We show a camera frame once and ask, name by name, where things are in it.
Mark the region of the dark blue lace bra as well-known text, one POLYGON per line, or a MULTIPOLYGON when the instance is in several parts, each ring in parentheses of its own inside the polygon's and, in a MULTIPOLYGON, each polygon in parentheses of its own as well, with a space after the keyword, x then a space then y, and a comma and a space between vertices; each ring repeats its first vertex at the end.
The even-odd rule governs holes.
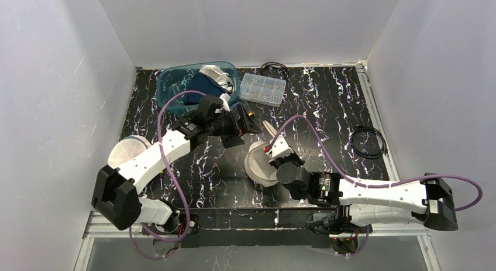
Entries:
MULTIPOLYGON (((230 93, 227 89, 221 87, 213 78, 203 73, 196 73, 192 80, 187 85, 187 91, 198 91, 205 95, 214 95, 216 97, 224 98, 227 102, 231 100, 230 93)), ((199 104, 203 95, 197 93, 187 93, 183 96, 184 105, 199 104)))

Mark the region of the teal plastic bin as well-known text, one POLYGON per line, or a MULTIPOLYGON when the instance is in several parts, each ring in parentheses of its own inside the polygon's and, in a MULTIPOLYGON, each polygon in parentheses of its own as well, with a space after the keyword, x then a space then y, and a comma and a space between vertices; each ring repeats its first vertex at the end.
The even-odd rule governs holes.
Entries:
POLYGON ((233 105, 239 98, 240 77, 236 67, 227 61, 210 61, 204 63, 174 66, 163 70, 157 79, 156 100, 160 108, 173 96, 188 89, 194 76, 200 73, 203 66, 217 66, 222 71, 215 79, 222 83, 221 87, 227 90, 230 98, 229 105, 233 105))

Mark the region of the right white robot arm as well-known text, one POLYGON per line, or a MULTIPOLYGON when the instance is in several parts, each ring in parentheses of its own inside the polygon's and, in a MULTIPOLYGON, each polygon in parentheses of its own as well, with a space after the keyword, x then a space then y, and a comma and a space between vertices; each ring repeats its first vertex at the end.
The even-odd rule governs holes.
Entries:
POLYGON ((375 223, 413 222, 436 231, 456 231, 458 223, 451 187, 440 177, 402 185, 344 178, 339 173, 309 172, 296 155, 269 160, 277 181, 295 200, 331 210, 322 220, 333 233, 375 223))

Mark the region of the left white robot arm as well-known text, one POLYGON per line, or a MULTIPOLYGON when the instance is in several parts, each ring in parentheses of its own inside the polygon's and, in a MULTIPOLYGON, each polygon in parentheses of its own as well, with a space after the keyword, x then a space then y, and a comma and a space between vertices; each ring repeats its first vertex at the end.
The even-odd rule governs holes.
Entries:
POLYGON ((177 217, 177 212, 164 201, 141 198, 145 186, 209 137, 220 137, 223 147, 230 148, 243 145, 242 137, 247 133, 261 133, 251 112, 243 106, 232 111, 225 100, 206 95, 195 110, 173 122, 170 130, 144 152, 118 166, 101 168, 91 205, 118 230, 135 222, 165 225, 177 217))

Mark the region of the clear plastic screw box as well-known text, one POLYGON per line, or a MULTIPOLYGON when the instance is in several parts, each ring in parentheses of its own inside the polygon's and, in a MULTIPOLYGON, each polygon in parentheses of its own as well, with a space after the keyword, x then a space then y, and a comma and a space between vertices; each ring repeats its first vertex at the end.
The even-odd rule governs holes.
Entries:
POLYGON ((283 101, 286 85, 286 80, 246 73, 240 84, 239 98, 279 107, 283 101))

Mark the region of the white cloth in bin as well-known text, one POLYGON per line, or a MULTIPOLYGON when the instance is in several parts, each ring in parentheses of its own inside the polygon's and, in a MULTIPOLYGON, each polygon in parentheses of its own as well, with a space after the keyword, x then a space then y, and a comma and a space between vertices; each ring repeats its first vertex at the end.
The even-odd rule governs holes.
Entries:
POLYGON ((224 72, 219 66, 211 64, 203 65, 199 72, 213 79, 214 82, 226 90, 227 93, 231 94, 234 92, 234 84, 230 79, 229 74, 224 72))

